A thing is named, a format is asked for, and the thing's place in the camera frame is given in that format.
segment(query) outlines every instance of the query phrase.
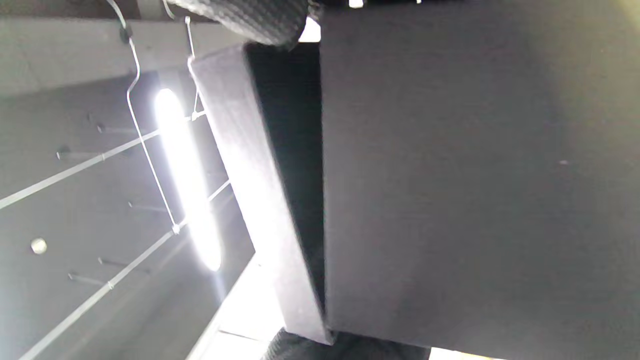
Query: round fixture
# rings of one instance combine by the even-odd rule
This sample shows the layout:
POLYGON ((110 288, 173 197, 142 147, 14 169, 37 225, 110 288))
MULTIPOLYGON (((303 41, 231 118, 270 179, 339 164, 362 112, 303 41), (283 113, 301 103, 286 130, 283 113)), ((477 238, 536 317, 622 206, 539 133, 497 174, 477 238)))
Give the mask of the round fixture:
POLYGON ((47 251, 47 242, 43 238, 33 239, 31 242, 31 250, 36 255, 42 255, 47 251))

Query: cable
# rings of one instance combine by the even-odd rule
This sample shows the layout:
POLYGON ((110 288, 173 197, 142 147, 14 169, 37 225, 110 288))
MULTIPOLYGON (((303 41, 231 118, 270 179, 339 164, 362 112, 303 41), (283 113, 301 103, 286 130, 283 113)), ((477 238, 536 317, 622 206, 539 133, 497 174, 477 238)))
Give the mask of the cable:
POLYGON ((166 12, 167 16, 169 16, 171 20, 175 20, 175 14, 169 8, 169 4, 166 2, 166 0, 162 0, 162 3, 164 4, 164 11, 166 12))
MULTIPOLYGON (((184 18, 184 23, 187 24, 187 35, 189 35, 189 48, 191 48, 191 58, 196 56, 196 52, 193 49, 193 35, 191 34, 191 17, 186 16, 184 18)), ((200 93, 198 92, 198 86, 196 85, 196 98, 193 101, 193 113, 198 109, 198 98, 200 97, 200 93)))
POLYGON ((258 340, 258 339, 256 339, 256 338, 250 338, 250 337, 248 337, 248 336, 244 336, 244 335, 236 334, 236 333, 234 333, 234 332, 228 332, 228 331, 226 331, 226 330, 218 330, 218 332, 219 332, 220 334, 231 335, 231 336, 235 336, 235 337, 237 337, 237 338, 242 338, 242 339, 245 339, 245 340, 258 341, 259 343, 266 343, 266 342, 267 342, 267 341, 264 341, 264 340, 258 340))
POLYGON ((224 184, 220 185, 220 187, 213 193, 211 194, 211 196, 209 196, 209 198, 207 199, 209 202, 212 201, 216 196, 218 196, 219 193, 222 192, 222 190, 224 190, 229 184, 231 184, 231 180, 227 180, 225 181, 224 184))
MULTIPOLYGON (((120 7, 114 0, 107 0, 109 5, 116 11, 116 15, 120 19, 120 23, 124 29, 127 29, 127 22, 124 20, 122 16, 122 12, 120 11, 120 7)), ((154 175, 154 179, 156 180, 156 185, 158 190, 160 191, 160 196, 164 202, 164 206, 166 207, 166 212, 169 214, 169 219, 171 220, 172 227, 176 229, 175 220, 173 219, 173 214, 171 209, 169 208, 169 203, 166 201, 166 197, 164 196, 164 191, 162 190, 162 186, 160 185, 160 180, 158 180, 158 176, 156 174, 156 169, 154 168, 154 164, 151 162, 151 157, 149 156, 149 151, 147 150, 147 146, 145 145, 145 140, 142 137, 142 132, 140 131, 140 126, 138 125, 138 119, 136 119, 136 114, 133 111, 133 105, 131 104, 131 91, 136 84, 138 84, 138 80, 140 80, 140 62, 138 61, 138 53, 136 52, 136 46, 133 43, 133 36, 129 35, 129 47, 131 48, 131 52, 133 54, 133 60, 136 62, 136 77, 131 82, 127 89, 127 104, 129 105, 129 112, 131 113, 131 118, 133 119, 133 124, 136 127, 136 131, 138 132, 138 137, 140 138, 140 144, 142 145, 142 149, 145 151, 145 156, 147 157, 147 161, 149 162, 149 167, 151 168, 151 173, 154 175)))

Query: black fabric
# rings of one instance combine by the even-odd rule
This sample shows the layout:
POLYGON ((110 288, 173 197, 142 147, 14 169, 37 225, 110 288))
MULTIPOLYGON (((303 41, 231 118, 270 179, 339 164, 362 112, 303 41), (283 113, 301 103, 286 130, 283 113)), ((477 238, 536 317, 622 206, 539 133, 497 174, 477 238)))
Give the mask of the black fabric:
POLYGON ((329 346, 281 330, 262 360, 427 360, 430 353, 429 348, 352 334, 339 334, 329 346))
POLYGON ((293 45, 305 28, 308 0, 170 0, 267 45, 293 45))

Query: ceiling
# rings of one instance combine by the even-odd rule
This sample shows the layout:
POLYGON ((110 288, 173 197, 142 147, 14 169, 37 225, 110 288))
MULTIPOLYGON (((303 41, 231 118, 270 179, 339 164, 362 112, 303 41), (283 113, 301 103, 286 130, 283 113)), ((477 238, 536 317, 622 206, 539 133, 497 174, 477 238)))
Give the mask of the ceiling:
MULTIPOLYGON (((184 104, 194 86, 180 73, 184 104)), ((99 133, 97 124, 133 129, 125 100, 131 79, 113 79, 50 92, 0 99, 0 199, 68 169, 84 159, 59 160, 63 145, 104 152, 136 138, 99 133)), ((144 75, 132 101, 143 132, 156 129, 155 74, 144 75)), ((227 180, 205 117, 192 123, 207 185, 227 180)), ((147 142, 177 221, 180 204, 159 137, 147 142)), ((106 282, 171 228, 139 145, 0 209, 0 358, 17 359, 58 325, 99 286, 74 282, 69 272, 106 282), (45 254, 31 251, 42 237, 45 254)), ((184 359, 228 289, 253 254, 244 221, 226 188, 213 202, 225 253, 218 273, 205 270, 188 232, 175 236, 130 273, 38 359, 184 359)))

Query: hanging wire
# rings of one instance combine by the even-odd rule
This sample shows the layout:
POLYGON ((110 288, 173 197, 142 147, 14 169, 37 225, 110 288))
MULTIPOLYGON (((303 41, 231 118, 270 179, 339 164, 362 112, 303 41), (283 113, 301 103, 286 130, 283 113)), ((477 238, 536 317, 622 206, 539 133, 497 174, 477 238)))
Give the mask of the hanging wire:
POLYGON ((164 4, 164 11, 166 12, 167 16, 169 16, 171 20, 175 20, 175 14, 169 8, 169 4, 166 2, 166 0, 162 0, 162 3, 164 4))
MULTIPOLYGON (((187 35, 189 35, 189 47, 191 48, 191 58, 196 56, 196 52, 193 49, 193 35, 191 34, 191 17, 187 16, 184 18, 184 23, 187 24, 187 35)), ((193 101, 193 113, 198 109, 198 98, 200 97, 200 93, 198 92, 198 86, 196 85, 196 98, 193 101)))
MULTIPOLYGON (((120 19, 120 23, 124 31, 127 31, 127 22, 122 16, 122 12, 120 11, 120 7, 118 6, 118 4, 116 4, 114 0, 107 0, 107 2, 109 3, 109 5, 111 5, 113 10, 116 12, 116 15, 118 16, 118 19, 120 19)), ((151 162, 149 151, 147 150, 147 146, 145 145, 145 139, 142 137, 142 132, 140 131, 140 126, 138 125, 138 119, 136 119, 136 114, 133 111, 133 105, 131 104, 131 91, 133 90, 134 87, 136 87, 136 84, 138 84, 138 80, 140 80, 140 62, 138 61, 138 53, 136 52, 136 46, 133 43, 133 36, 131 34, 129 34, 129 47, 131 48, 131 52, 133 54, 133 60, 136 62, 136 77, 133 79, 133 81, 131 82, 131 85, 129 85, 129 88, 127 89, 127 104, 129 105, 129 112, 131 113, 133 124, 135 125, 136 131, 138 132, 138 137, 140 138, 140 144, 142 145, 142 149, 145 151, 145 156, 147 157, 147 161, 149 162, 151 173, 153 173, 154 179, 156 180, 156 185, 158 187, 158 190, 160 191, 160 196, 162 196, 164 206, 166 207, 166 212, 167 214, 169 214, 169 219, 171 219, 172 228, 174 229, 174 231, 176 230, 179 231, 175 223, 175 220, 173 219, 173 214, 171 212, 171 209, 169 208, 169 203, 166 201, 166 197, 164 196, 164 191, 162 190, 162 186, 160 185, 160 180, 158 180, 158 176, 156 174, 156 169, 154 168, 154 164, 151 162)))

